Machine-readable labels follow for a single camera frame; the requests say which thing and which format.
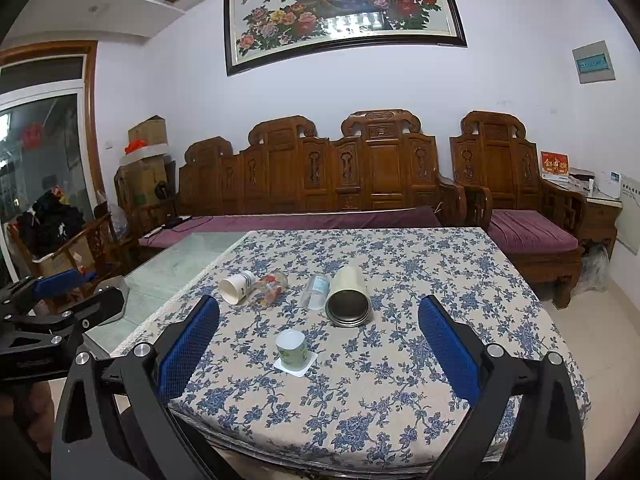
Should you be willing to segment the green lime-print plastic cup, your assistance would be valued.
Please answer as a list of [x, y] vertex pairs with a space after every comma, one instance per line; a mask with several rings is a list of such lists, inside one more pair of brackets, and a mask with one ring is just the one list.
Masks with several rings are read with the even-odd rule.
[[273, 367], [294, 377], [303, 377], [318, 359], [318, 354], [308, 348], [305, 334], [299, 330], [282, 330], [276, 347], [278, 357]]

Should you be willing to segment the white paper cup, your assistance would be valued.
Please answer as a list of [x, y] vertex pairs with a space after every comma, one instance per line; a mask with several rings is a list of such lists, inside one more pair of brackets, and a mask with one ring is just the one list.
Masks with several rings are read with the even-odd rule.
[[256, 282], [253, 272], [241, 271], [223, 278], [218, 284], [218, 292], [227, 304], [235, 306], [247, 296]]

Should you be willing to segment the clear cup with blue label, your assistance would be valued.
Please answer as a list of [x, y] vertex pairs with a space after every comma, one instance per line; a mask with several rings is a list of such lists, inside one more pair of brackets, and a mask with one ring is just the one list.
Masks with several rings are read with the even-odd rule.
[[300, 298], [300, 306], [318, 312], [326, 306], [330, 291], [330, 280], [323, 274], [314, 274], [308, 281]]

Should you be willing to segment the wooden chair with clothes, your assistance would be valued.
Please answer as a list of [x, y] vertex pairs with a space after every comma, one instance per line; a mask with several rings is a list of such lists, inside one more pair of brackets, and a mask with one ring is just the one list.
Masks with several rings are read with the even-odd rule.
[[107, 204], [99, 205], [98, 211], [96, 218], [87, 221], [55, 186], [6, 224], [9, 246], [35, 278], [79, 272], [85, 281], [74, 292], [86, 296], [99, 282], [126, 269], [111, 211]]

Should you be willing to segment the stacked cardboard boxes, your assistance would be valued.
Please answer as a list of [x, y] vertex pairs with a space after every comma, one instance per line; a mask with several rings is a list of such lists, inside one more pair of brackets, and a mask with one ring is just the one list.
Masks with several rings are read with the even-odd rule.
[[163, 117], [154, 115], [128, 131], [114, 185], [118, 206], [134, 234], [165, 221], [175, 194], [175, 162]]

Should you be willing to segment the glass balcony door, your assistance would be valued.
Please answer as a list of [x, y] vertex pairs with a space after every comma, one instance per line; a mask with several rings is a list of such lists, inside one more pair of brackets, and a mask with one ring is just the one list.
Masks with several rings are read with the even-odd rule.
[[1, 281], [26, 266], [9, 223], [44, 193], [91, 221], [104, 183], [96, 140], [96, 40], [58, 40], [1, 52]]

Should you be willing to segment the clear jar with colourful candies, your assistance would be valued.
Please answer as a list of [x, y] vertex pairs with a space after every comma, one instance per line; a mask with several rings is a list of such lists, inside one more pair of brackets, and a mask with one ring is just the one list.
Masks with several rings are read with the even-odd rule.
[[272, 271], [252, 286], [247, 302], [254, 307], [270, 307], [287, 287], [286, 274], [280, 270]]

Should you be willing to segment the blue floral tablecloth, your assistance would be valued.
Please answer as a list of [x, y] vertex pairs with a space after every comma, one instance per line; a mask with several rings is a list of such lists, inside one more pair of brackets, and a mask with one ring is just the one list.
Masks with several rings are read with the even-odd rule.
[[[358, 266], [372, 318], [333, 325], [300, 306], [314, 274]], [[469, 405], [452, 391], [420, 331], [434, 296], [486, 344], [538, 360], [568, 355], [552, 318], [480, 229], [252, 231], [151, 314], [118, 347], [154, 341], [229, 275], [280, 270], [266, 308], [222, 304], [220, 321], [172, 411], [213, 445], [267, 463], [336, 474], [415, 474], [437, 460]], [[299, 330], [318, 359], [303, 377], [273, 367], [277, 336]]]

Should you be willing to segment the cream cylindrical tin can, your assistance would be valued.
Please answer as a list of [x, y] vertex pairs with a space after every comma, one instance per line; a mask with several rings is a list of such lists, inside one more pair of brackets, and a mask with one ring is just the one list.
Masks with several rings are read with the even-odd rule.
[[358, 266], [343, 266], [330, 281], [326, 316], [341, 328], [363, 326], [372, 318], [367, 283]]

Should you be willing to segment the wooden side table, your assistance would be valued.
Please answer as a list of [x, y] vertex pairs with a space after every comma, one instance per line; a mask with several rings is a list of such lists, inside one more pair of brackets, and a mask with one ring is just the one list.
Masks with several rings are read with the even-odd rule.
[[540, 179], [542, 214], [578, 239], [586, 252], [602, 245], [612, 257], [617, 238], [616, 220], [623, 211], [620, 200], [594, 196], [580, 185]]

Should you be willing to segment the white device on side table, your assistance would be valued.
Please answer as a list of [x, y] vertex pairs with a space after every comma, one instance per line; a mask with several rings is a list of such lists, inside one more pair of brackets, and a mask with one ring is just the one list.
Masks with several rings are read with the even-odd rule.
[[622, 176], [617, 171], [601, 171], [597, 178], [598, 190], [600, 193], [611, 197], [612, 200], [619, 200], [622, 194]]

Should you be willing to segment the red printed box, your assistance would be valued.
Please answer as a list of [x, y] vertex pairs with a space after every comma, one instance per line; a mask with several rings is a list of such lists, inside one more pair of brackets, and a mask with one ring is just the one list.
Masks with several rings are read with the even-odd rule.
[[549, 176], [568, 177], [570, 175], [570, 159], [567, 154], [540, 152], [540, 169]]

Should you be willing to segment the carved wooden sofa bench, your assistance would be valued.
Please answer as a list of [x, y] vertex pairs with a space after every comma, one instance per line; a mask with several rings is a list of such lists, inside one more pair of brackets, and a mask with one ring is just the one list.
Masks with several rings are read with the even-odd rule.
[[304, 116], [256, 125], [235, 152], [216, 136], [192, 144], [179, 170], [185, 214], [294, 214], [427, 206], [442, 226], [462, 226], [461, 185], [438, 168], [434, 136], [408, 110], [360, 110], [322, 138]]

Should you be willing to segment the framed peacock flower painting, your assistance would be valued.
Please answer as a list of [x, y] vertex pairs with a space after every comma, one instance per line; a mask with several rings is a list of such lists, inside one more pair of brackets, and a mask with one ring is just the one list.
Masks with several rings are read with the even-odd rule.
[[454, 0], [224, 0], [229, 75], [375, 44], [466, 44]]

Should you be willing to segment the grey wall electrical panel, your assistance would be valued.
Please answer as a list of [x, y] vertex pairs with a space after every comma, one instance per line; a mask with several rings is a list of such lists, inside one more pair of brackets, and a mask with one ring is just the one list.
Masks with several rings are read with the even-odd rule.
[[615, 79], [613, 64], [604, 40], [576, 48], [572, 55], [581, 84]]

